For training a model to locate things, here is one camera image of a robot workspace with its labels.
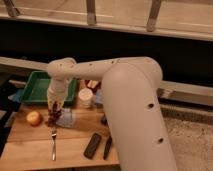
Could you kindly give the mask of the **white wrapped gripper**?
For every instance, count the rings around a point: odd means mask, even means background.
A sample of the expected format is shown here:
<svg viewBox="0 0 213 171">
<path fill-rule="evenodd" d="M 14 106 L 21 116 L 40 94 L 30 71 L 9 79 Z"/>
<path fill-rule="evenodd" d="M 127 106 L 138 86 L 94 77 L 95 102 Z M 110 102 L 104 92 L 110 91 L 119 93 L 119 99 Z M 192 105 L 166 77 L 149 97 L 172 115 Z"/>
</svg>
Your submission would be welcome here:
<svg viewBox="0 0 213 171">
<path fill-rule="evenodd" d="M 57 104 L 57 109 L 60 110 L 68 96 L 68 87 L 70 79 L 58 80 L 52 78 L 47 89 L 48 109 L 51 110 L 54 104 Z"/>
</svg>

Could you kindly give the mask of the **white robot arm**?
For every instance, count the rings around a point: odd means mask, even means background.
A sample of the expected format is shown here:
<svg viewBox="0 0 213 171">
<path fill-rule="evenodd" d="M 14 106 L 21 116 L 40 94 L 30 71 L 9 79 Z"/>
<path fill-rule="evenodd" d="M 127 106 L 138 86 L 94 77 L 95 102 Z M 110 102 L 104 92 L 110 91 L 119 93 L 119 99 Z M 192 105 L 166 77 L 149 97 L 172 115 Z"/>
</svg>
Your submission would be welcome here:
<svg viewBox="0 0 213 171">
<path fill-rule="evenodd" d="M 48 104 L 62 103 L 72 78 L 102 83 L 104 112 L 122 171 L 177 171 L 157 98 L 160 65 L 149 57 L 77 63 L 72 58 L 47 65 Z"/>
</svg>

